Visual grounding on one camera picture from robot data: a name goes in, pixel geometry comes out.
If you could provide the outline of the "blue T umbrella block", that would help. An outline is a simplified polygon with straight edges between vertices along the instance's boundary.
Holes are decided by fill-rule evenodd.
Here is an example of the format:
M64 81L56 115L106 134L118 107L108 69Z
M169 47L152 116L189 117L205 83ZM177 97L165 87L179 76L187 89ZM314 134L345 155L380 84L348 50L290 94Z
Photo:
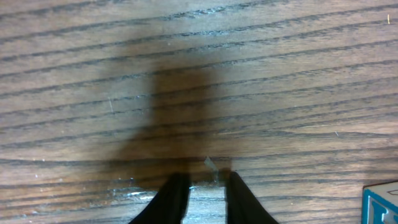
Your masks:
M361 224L397 224L397 181L363 188Z

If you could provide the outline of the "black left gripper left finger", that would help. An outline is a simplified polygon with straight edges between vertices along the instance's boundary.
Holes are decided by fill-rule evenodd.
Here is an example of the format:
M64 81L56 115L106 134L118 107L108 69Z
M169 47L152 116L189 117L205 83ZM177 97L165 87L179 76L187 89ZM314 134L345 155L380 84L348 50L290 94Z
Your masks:
M188 173L174 173L150 203L129 224L181 224L188 205L191 180Z

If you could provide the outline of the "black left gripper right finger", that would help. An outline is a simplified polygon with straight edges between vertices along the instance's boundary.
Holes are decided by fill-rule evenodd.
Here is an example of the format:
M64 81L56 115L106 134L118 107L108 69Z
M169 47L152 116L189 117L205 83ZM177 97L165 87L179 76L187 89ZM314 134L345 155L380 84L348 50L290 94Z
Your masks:
M225 184L227 224L279 224L261 205L237 172Z

